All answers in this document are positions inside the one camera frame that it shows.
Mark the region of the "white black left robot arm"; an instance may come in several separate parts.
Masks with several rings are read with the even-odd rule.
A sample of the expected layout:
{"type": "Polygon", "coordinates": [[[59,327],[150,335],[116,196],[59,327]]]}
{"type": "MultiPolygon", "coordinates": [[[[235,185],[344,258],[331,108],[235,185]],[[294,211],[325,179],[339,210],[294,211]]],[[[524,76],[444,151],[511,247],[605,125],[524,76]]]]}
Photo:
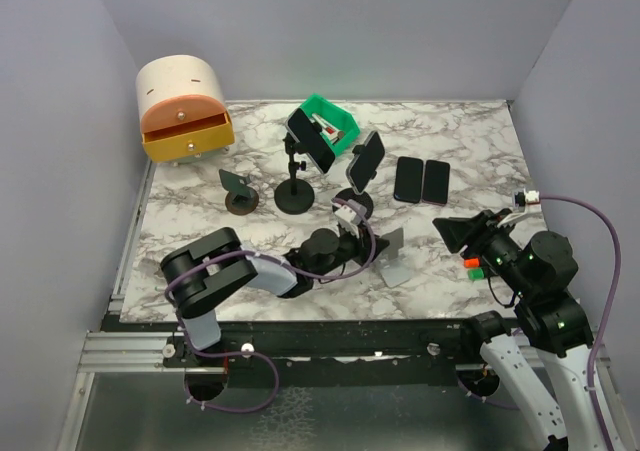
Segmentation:
{"type": "Polygon", "coordinates": [[[346,279],[339,271],[349,262],[359,265],[356,272],[363,271],[389,245],[363,225],[355,232],[320,228],[300,246],[273,257],[243,247],[234,229],[224,227],[165,256],[160,270],[166,299],[189,338],[186,353],[206,366],[221,351],[216,308],[241,288],[295,298],[315,282],[346,279]]]}

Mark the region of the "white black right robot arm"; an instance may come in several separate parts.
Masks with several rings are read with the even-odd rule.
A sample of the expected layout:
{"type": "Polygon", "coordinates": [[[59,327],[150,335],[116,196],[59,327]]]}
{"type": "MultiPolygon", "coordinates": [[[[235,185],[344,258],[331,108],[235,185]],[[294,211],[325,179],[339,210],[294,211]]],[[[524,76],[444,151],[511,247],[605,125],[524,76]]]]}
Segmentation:
{"type": "Polygon", "coordinates": [[[434,219],[447,249],[477,258],[514,292],[518,326],[541,360],[545,386],[522,356],[505,319],[489,311],[465,320],[461,354],[488,364],[511,395],[540,450],[622,450],[595,366],[598,342],[568,286],[578,271],[568,239],[535,233],[525,247],[510,236],[541,211],[538,204],[484,210],[470,218],[434,219]]]}

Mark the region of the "silver folding phone stand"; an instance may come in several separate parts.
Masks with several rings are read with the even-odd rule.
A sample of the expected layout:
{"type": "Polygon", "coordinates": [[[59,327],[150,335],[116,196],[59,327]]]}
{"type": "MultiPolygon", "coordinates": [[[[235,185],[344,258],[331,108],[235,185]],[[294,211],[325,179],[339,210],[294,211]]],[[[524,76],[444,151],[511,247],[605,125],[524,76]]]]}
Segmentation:
{"type": "Polygon", "coordinates": [[[400,251],[404,247],[404,229],[402,227],[382,236],[389,245],[379,254],[375,268],[386,286],[395,288],[411,279],[411,271],[404,264],[400,251]]]}

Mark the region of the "brown round-base phone stand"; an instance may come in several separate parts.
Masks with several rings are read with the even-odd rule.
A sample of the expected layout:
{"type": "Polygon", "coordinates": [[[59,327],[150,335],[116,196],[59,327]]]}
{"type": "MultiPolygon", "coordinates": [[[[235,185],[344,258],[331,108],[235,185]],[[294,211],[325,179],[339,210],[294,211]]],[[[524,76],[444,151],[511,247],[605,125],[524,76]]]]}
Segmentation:
{"type": "Polygon", "coordinates": [[[250,179],[224,169],[219,170],[219,178],[225,197],[226,209],[234,215],[245,216],[252,213],[259,204],[259,195],[249,183],[250,179]]]}

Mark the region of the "pink-edged black phone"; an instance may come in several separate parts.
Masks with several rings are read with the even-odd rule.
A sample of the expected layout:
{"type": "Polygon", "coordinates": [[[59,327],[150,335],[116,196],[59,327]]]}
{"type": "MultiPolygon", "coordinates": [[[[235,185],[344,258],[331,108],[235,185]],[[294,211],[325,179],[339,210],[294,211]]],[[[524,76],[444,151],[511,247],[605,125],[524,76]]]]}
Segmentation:
{"type": "Polygon", "coordinates": [[[447,204],[450,170],[451,167],[446,162],[426,161],[422,186],[422,200],[424,202],[440,206],[447,204]]]}

